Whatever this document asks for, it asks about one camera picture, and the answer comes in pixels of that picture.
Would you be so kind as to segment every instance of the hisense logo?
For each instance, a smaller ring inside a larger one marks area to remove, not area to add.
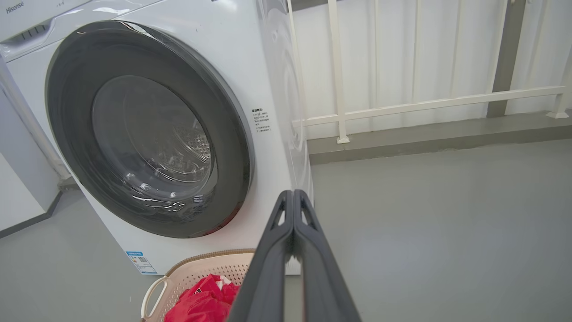
[[[21,7],[24,7],[24,1],[20,2],[19,4],[15,5],[15,6],[13,6],[13,7],[8,7],[8,8],[6,8],[6,14],[9,14],[9,13],[11,13],[12,11],[14,11],[14,10],[16,10],[16,9],[18,9],[18,8],[21,8]]]

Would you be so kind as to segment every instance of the white railing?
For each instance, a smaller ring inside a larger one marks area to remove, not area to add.
[[[379,55],[378,50],[380,47],[380,37],[379,37],[379,0],[374,1],[374,8],[375,8],[375,69],[376,69],[376,76],[375,76],[375,88],[376,88],[376,95],[375,95],[375,103],[378,105],[379,98],[378,98],[378,82],[379,82]],[[338,27],[338,20],[337,20],[337,3],[336,0],[328,0],[328,11],[329,11],[329,26],[330,26],[330,35],[331,35],[331,42],[332,42],[332,58],[333,58],[333,75],[334,75],[334,85],[335,85],[335,103],[336,103],[336,114],[333,115],[324,115],[318,117],[309,117],[304,120],[305,126],[310,125],[318,125],[318,124],[327,124],[327,123],[337,123],[338,124],[338,131],[339,137],[337,139],[338,143],[347,143],[349,142],[349,138],[347,136],[346,126],[345,123],[348,120],[356,120],[356,119],[365,119],[369,117],[381,116],[381,115],[389,115],[389,114],[396,114],[396,113],[403,113],[403,112],[413,112],[413,111],[423,111],[427,109],[435,109],[435,108],[443,108],[443,107],[452,107],[452,106],[459,106],[465,104],[475,104],[475,103],[487,103],[491,101],[501,101],[501,100],[511,100],[511,99],[521,99],[525,97],[536,97],[536,96],[548,96],[548,95],[556,95],[556,101],[552,108],[552,111],[547,114],[547,116],[553,118],[564,118],[568,117],[565,112],[566,107],[568,107],[571,101],[571,89],[572,89],[572,54],[569,53],[568,59],[566,61],[566,67],[563,74],[562,82],[560,86],[550,86],[550,87],[538,87],[532,88],[531,82],[535,79],[535,71],[536,65],[538,64],[538,48],[542,45],[542,40],[544,37],[544,25],[545,25],[545,16],[547,7],[550,5],[551,0],[544,0],[542,2],[541,14],[540,19],[538,21],[538,28],[534,38],[533,44],[533,52],[531,55],[530,60],[530,68],[529,72],[526,77],[525,88],[524,89],[516,89],[510,91],[503,91],[503,92],[492,92],[492,86],[495,80],[496,68],[498,64],[498,56],[499,51],[501,48],[501,39],[503,34],[503,26],[505,22],[505,15],[507,9],[507,3],[505,1],[499,2],[499,10],[498,10],[498,21],[500,28],[497,30],[496,33],[496,40],[494,46],[494,59],[490,66],[489,71],[489,78],[485,93],[479,95],[471,95],[471,96],[457,96],[456,95],[456,88],[455,84],[458,80],[458,66],[457,66],[457,55],[458,55],[458,44],[459,44],[459,35],[461,34],[460,28],[463,25],[462,20],[465,15],[463,9],[465,7],[464,3],[467,0],[459,0],[459,7],[458,7],[458,14],[456,20],[456,31],[455,31],[455,45],[454,45],[454,52],[452,58],[452,71],[451,71],[451,85],[449,91],[449,98],[446,99],[439,99],[439,100],[430,100],[430,101],[418,101],[418,89],[419,89],[419,21],[420,15],[422,14],[420,9],[420,0],[416,0],[416,8],[415,8],[415,35],[414,35],[414,59],[413,59],[413,80],[412,80],[412,92],[411,92],[411,102],[408,104],[401,104],[401,105],[392,105],[392,106],[385,106],[385,107],[378,107],[378,108],[371,108],[371,109],[362,109],[359,111],[352,111],[346,112],[345,110],[345,101],[343,96],[343,89],[342,89],[342,73],[341,73],[341,49],[340,49],[340,38],[339,38],[339,27]],[[293,15],[291,10],[291,0],[288,0],[288,6],[290,8],[290,19],[291,19],[291,28],[292,32],[295,35],[294,30],[294,23],[293,23]],[[298,51],[295,44],[295,60],[296,60],[296,68],[298,75],[301,75],[301,68],[300,68],[300,57],[298,56]]]

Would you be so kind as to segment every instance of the warning label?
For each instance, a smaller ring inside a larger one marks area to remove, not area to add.
[[[262,108],[256,108],[252,110],[252,117],[254,119],[256,132],[270,131],[270,119],[268,118],[268,112],[264,112]]]

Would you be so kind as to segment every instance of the white wall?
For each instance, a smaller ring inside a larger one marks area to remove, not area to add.
[[[347,112],[412,101],[415,38],[415,0],[379,1],[379,74],[375,88],[375,28],[373,0],[337,3],[343,88]],[[533,86],[559,85],[572,44],[572,1],[549,0],[546,37],[539,48]],[[450,97],[452,57],[458,0],[424,0],[420,7],[418,101]],[[457,71],[453,96],[483,94],[494,73],[494,44],[502,28],[499,16],[504,1],[464,2],[460,26]],[[526,5],[513,89],[522,88],[532,51],[541,0]],[[294,12],[294,23],[306,96],[306,117],[336,113],[328,7],[321,5]],[[509,102],[507,114],[546,110],[554,97]],[[463,105],[427,111],[347,121],[348,133],[377,131],[485,117],[487,104]],[[308,138],[337,136],[337,124],[308,127]]]
[[[47,212],[59,176],[0,89],[0,230]]]
[[[45,213],[1,153],[0,178],[0,231]]]

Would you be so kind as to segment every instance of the washing machine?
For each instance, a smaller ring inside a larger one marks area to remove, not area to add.
[[[312,194],[285,1],[2,4],[15,83],[141,273],[255,248],[281,191]]]

